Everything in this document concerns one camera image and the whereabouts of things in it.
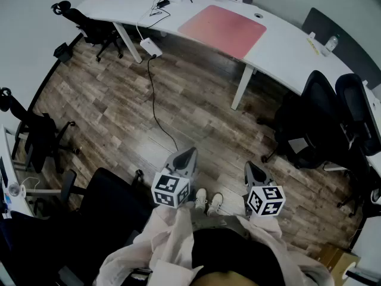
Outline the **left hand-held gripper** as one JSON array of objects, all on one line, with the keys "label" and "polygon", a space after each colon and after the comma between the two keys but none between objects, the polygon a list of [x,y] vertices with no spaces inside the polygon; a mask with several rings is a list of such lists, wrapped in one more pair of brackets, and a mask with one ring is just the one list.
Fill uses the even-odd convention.
[{"label": "left hand-held gripper", "polygon": [[163,169],[155,174],[151,185],[155,204],[177,209],[193,200],[197,156],[197,149],[189,147],[167,158]]}]

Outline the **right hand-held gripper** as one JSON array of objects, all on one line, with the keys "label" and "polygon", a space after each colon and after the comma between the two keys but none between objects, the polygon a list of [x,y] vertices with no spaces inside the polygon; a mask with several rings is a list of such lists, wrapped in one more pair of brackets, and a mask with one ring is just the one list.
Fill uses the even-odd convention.
[{"label": "right hand-held gripper", "polygon": [[243,196],[246,216],[279,215],[286,197],[281,186],[262,166],[247,161],[244,167],[247,194]]}]

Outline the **pink desk mat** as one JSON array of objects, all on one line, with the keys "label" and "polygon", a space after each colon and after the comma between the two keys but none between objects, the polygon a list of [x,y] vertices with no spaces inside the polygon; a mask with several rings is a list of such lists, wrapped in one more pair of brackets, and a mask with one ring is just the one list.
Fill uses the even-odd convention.
[{"label": "pink desk mat", "polygon": [[181,34],[243,59],[267,28],[245,16],[210,5],[178,28]]}]

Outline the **person's left forearm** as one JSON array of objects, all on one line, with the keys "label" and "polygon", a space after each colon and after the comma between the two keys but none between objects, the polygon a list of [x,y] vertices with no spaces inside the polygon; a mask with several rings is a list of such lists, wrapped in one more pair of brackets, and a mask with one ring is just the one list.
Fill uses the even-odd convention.
[{"label": "person's left forearm", "polygon": [[190,286],[200,268],[192,267],[194,244],[191,208],[153,209],[144,230],[133,244],[106,257],[99,269],[96,286],[131,285],[127,278],[138,269],[150,271],[147,286]]}]

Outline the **person's right forearm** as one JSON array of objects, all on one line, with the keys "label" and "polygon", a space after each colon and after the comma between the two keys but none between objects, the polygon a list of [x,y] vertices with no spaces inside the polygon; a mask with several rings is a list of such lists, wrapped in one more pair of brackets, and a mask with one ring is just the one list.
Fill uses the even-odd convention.
[{"label": "person's right forearm", "polygon": [[273,216],[238,216],[251,238],[265,244],[273,252],[283,275],[285,286],[335,286],[331,273],[320,262],[293,250],[288,250],[282,231]]}]

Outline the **person's left white shoe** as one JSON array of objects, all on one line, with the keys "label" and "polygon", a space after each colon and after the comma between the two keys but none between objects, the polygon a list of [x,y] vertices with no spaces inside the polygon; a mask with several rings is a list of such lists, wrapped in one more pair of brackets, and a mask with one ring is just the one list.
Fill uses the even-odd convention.
[{"label": "person's left white shoe", "polygon": [[196,193],[195,208],[205,212],[207,203],[207,191],[205,188],[200,188]]}]

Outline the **person's white shoe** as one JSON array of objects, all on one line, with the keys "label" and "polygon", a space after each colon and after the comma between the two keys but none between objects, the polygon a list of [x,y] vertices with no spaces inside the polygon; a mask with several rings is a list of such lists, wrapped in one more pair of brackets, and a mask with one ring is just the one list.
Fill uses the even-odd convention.
[{"label": "person's white shoe", "polygon": [[196,193],[195,208],[205,212],[207,203],[207,191],[205,188],[200,188]]},{"label": "person's white shoe", "polygon": [[218,216],[218,211],[220,210],[221,205],[223,204],[223,195],[221,193],[216,193],[212,201],[210,202],[207,210],[207,216],[214,217]]}]

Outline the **person's right white shoe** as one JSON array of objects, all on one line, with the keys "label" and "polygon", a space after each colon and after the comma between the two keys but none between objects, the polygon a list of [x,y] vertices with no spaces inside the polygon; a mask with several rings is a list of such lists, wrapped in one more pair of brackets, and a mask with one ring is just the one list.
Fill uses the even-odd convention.
[{"label": "person's right white shoe", "polygon": [[223,204],[223,195],[221,193],[216,193],[212,201],[210,202],[207,210],[207,216],[214,217],[218,216],[218,211],[220,210],[221,205]]}]

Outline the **person's black top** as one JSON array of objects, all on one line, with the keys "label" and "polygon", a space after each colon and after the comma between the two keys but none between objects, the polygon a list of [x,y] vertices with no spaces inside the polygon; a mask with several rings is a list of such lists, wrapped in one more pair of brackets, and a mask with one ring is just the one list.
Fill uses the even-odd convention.
[{"label": "person's black top", "polygon": [[192,267],[201,267],[192,282],[212,273],[237,273],[258,286],[285,286],[271,248],[227,229],[200,229],[193,233]]}]

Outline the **black office chair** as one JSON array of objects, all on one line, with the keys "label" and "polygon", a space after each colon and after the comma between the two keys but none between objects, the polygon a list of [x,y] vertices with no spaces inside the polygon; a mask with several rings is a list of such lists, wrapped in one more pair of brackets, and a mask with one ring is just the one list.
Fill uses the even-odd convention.
[{"label": "black office chair", "polygon": [[61,1],[51,6],[54,14],[61,15],[72,21],[81,31],[85,42],[92,45],[102,45],[101,50],[96,55],[96,61],[100,62],[101,54],[111,43],[117,48],[118,58],[123,58],[123,53],[117,43],[121,38],[115,26],[107,21],[95,20],[82,14],[79,10],[72,8],[69,1]]},{"label": "black office chair", "polygon": [[309,75],[301,95],[286,94],[275,116],[261,116],[257,123],[274,130],[273,154],[286,156],[297,169],[315,169],[349,146],[336,93],[317,70]]},{"label": "black office chair", "polygon": [[40,173],[48,157],[54,159],[55,170],[62,174],[64,169],[60,165],[59,150],[65,150],[78,155],[80,150],[71,146],[61,145],[60,142],[70,126],[75,126],[74,121],[67,122],[61,130],[58,130],[54,120],[48,113],[38,115],[27,111],[12,95],[11,90],[0,88],[0,110],[10,111],[20,121],[17,135],[27,133],[25,142],[26,169],[32,167],[36,173]]},{"label": "black office chair", "polygon": [[84,286],[92,286],[105,258],[129,245],[147,223],[152,206],[134,186],[100,167],[86,188],[74,186],[77,174],[68,170],[61,191],[62,200],[82,195],[78,209],[64,219],[68,239],[67,267]]},{"label": "black office chair", "polygon": [[336,98],[340,112],[342,138],[330,139],[327,160],[348,171],[352,195],[338,203],[341,208],[349,201],[355,202],[356,215],[361,201],[365,201],[372,190],[381,184],[376,171],[367,158],[381,152],[381,134],[371,105],[368,102],[364,85],[357,74],[343,74],[335,84]]}]

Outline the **cardboard box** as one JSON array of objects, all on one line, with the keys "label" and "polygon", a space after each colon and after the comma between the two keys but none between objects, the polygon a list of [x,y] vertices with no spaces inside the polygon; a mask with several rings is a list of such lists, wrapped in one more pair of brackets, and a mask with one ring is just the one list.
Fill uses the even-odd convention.
[{"label": "cardboard box", "polygon": [[334,245],[325,244],[316,259],[331,273],[335,286],[343,286],[348,278],[346,272],[355,268],[361,258]]}]

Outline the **white power strip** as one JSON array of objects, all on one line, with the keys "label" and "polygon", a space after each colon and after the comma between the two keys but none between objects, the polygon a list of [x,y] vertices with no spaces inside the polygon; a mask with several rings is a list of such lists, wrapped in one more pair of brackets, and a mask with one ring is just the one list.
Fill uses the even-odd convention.
[{"label": "white power strip", "polygon": [[151,38],[145,38],[141,40],[140,46],[149,53],[152,57],[159,57],[163,54],[162,50],[154,43]]}]

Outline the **clear water bottle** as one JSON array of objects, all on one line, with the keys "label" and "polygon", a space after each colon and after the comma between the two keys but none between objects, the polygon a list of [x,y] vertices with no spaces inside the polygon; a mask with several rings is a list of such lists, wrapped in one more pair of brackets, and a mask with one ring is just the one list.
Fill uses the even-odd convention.
[{"label": "clear water bottle", "polygon": [[326,42],[325,46],[321,50],[323,56],[327,57],[338,45],[339,35],[333,35]]}]

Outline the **small black bin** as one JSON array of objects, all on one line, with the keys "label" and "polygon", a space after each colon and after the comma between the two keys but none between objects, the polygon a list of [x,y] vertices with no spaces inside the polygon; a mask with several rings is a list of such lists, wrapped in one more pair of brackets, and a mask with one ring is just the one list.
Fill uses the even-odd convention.
[{"label": "small black bin", "polygon": [[54,57],[60,62],[66,63],[72,57],[72,49],[64,42],[54,51]]}]

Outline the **grey desk frame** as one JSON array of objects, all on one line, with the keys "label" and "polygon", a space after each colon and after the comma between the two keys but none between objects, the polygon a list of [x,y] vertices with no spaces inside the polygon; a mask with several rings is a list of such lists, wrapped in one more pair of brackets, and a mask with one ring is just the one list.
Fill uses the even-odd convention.
[{"label": "grey desk frame", "polygon": [[44,197],[44,196],[61,196],[60,189],[26,189],[27,196]]}]

